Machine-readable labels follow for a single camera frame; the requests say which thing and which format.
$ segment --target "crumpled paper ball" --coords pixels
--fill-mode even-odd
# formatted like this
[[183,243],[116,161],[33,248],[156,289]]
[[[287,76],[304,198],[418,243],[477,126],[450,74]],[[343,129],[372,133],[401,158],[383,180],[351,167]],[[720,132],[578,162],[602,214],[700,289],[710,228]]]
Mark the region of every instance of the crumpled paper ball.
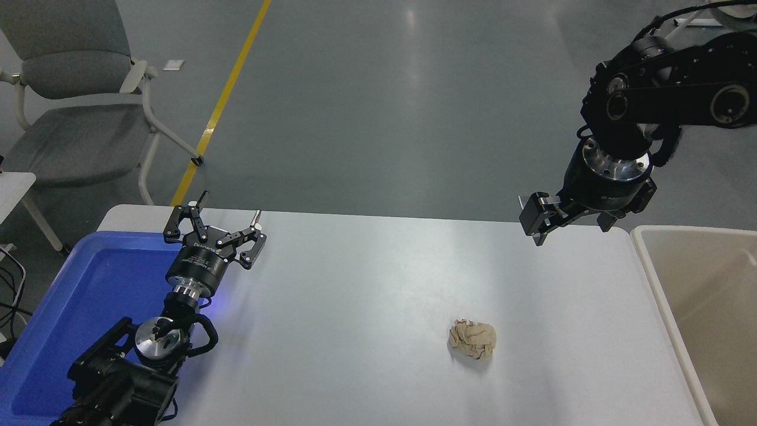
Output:
[[455,320],[450,329],[450,346],[474,359],[491,359],[494,347],[497,345],[497,333],[490,324]]

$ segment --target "black cable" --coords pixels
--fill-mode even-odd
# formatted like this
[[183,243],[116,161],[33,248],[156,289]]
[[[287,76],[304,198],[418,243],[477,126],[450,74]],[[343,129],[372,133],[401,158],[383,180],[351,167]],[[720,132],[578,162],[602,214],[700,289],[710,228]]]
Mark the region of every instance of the black cable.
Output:
[[[11,288],[11,290],[13,290],[13,296],[15,297],[16,296],[16,279],[13,278],[13,274],[11,274],[11,272],[8,269],[3,268],[2,266],[0,266],[0,271],[5,272],[11,278],[11,283],[13,284],[13,287]],[[6,280],[5,277],[3,277],[2,275],[0,275],[0,278],[5,280],[6,283],[8,282],[8,280]]]
[[176,404],[176,398],[174,398],[171,402],[173,403],[173,414],[163,416],[160,421],[173,420],[177,415],[179,415],[179,404]]
[[677,11],[670,12],[669,14],[664,14],[661,17],[656,17],[654,20],[652,20],[652,23],[644,27],[639,33],[634,37],[634,41],[644,37],[646,34],[648,34],[651,30],[658,30],[662,23],[667,21],[668,19],[672,17],[677,17],[678,15],[682,14],[688,14],[691,12],[696,11],[703,11],[705,9],[712,9],[712,8],[722,8],[724,6],[742,6],[742,5],[757,5],[757,0],[735,0],[732,2],[715,2],[715,3],[707,3],[706,5],[698,5],[698,6],[690,6],[688,8],[678,9]]
[[16,333],[13,330],[13,326],[15,325],[15,322],[16,322],[16,314],[14,313],[13,315],[11,315],[11,339],[13,340],[16,340]]
[[16,260],[15,257],[13,257],[7,250],[0,247],[0,252],[3,252],[5,254],[6,258],[9,258],[15,265],[18,267],[19,271],[21,271],[21,280],[18,284],[18,293],[14,291],[14,304],[12,305],[11,312],[9,315],[11,316],[8,320],[0,324],[0,327],[4,327],[6,324],[10,322],[10,329],[11,329],[11,339],[16,339],[16,331],[14,330],[16,325],[16,314],[17,312],[21,312],[20,308],[18,307],[19,304],[21,304],[21,297],[23,297],[23,282],[26,280],[26,270],[23,268],[23,265],[19,263],[18,260]]
[[32,313],[32,312],[29,312],[29,311],[27,311],[26,309],[21,309],[21,308],[18,308],[18,307],[16,307],[16,306],[13,306],[13,305],[9,305],[9,304],[7,304],[7,303],[3,303],[3,302],[0,302],[0,306],[2,306],[3,308],[8,308],[8,309],[10,309],[10,310],[12,310],[12,311],[14,311],[14,312],[15,312],[15,311],[18,311],[18,312],[21,312],[22,314],[27,314],[27,315],[29,315],[29,316],[32,316],[32,315],[33,315],[33,313]]
[[579,127],[578,130],[576,130],[576,132],[575,132],[576,137],[579,138],[580,140],[584,140],[584,139],[586,139],[588,137],[591,137],[591,135],[584,136],[584,134],[583,134],[584,131],[588,130],[588,129],[589,129],[589,125],[588,124],[584,124],[583,126]]

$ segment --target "trash bin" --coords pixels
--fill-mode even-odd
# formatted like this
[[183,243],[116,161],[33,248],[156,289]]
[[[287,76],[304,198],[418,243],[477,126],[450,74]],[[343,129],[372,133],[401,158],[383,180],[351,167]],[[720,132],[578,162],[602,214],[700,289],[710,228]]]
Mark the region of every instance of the trash bin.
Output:
[[641,226],[631,237],[704,423],[757,424],[757,232]]

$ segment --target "chair leg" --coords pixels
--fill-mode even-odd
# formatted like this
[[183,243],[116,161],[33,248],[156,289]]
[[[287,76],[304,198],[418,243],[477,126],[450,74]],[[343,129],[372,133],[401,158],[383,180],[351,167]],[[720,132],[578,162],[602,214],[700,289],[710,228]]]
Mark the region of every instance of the chair leg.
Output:
[[145,159],[142,160],[142,167],[139,170],[139,193],[142,194],[142,201],[146,205],[155,205],[150,197],[150,193],[147,190],[147,176],[150,174],[150,168],[152,167],[152,161],[155,159],[155,152],[157,151],[157,143],[160,140],[160,133],[155,133],[150,141],[150,147],[148,148]]
[[169,129],[168,126],[161,123],[156,117],[155,114],[152,112],[152,104],[150,103],[150,79],[145,79],[144,84],[142,85],[142,107],[145,110],[145,116],[147,120],[150,122],[150,124],[153,125],[158,131],[160,131],[162,134],[168,136],[169,139],[171,139],[175,144],[179,146],[179,148],[187,151],[192,156],[192,162],[194,162],[196,165],[202,164],[202,155],[197,151],[197,149],[192,148],[187,142],[184,141],[184,139],[180,138],[179,135],[173,132],[173,130]]
[[34,201],[32,201],[32,198],[29,196],[29,194],[23,196],[23,198],[21,199],[21,204],[26,207],[29,215],[32,217],[34,222],[37,223],[37,226],[42,231],[42,233],[45,234],[45,237],[50,242],[52,248],[55,249],[56,252],[67,255],[70,252],[70,249],[67,245],[64,245],[61,242],[61,239],[59,239],[58,235],[55,234],[55,231],[52,230],[50,224],[45,220],[45,217],[42,216],[42,212],[37,208],[37,205],[34,204]]

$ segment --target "blue plastic bin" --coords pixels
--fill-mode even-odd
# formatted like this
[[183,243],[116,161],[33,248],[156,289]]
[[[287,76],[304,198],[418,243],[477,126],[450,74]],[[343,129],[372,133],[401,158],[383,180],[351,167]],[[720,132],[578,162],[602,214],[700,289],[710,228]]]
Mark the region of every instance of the blue plastic bin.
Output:
[[159,233],[96,232],[79,241],[0,367],[0,424],[58,418],[73,402],[71,363],[122,317],[140,323],[160,314],[179,248]]

